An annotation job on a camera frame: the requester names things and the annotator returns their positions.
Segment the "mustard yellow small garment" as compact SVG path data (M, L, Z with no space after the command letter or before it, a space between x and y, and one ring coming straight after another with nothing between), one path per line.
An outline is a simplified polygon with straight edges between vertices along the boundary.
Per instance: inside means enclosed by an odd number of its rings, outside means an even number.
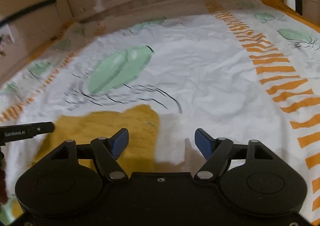
M119 112L91 112L85 116L62 115L55 130L45 137L32 165L67 139L79 144L90 143L99 137L110 138L121 128L129 131L129 144L118 159L124 171L155 171L155 146L159 131L159 116L146 104Z

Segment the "yellow bed sheet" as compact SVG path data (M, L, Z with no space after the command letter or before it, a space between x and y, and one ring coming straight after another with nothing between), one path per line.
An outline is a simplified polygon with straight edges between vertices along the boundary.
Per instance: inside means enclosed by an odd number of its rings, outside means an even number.
M287 6L280 0L260 0L260 1L266 6L269 6L278 11L284 12L289 17L297 20L298 22L303 23L304 25L307 25L313 28L314 30L319 29L319 23L315 23L314 21L308 20L306 17L300 15L299 13L291 9L289 6Z

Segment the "white leaf-print bed cover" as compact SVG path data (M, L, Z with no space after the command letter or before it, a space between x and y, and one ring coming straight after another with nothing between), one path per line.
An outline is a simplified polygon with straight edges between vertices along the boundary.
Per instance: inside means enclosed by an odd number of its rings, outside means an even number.
M1 86L1 125L146 104L159 116L154 172L195 173L197 128L257 139L306 181L319 225L319 29L260 0L165 6L75 23ZM6 201L46 135L4 147Z

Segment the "beige drawer cabinet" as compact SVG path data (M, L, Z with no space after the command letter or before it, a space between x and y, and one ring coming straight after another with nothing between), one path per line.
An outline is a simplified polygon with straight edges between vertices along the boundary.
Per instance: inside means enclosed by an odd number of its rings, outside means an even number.
M72 18L67 0L1 0L1 82Z

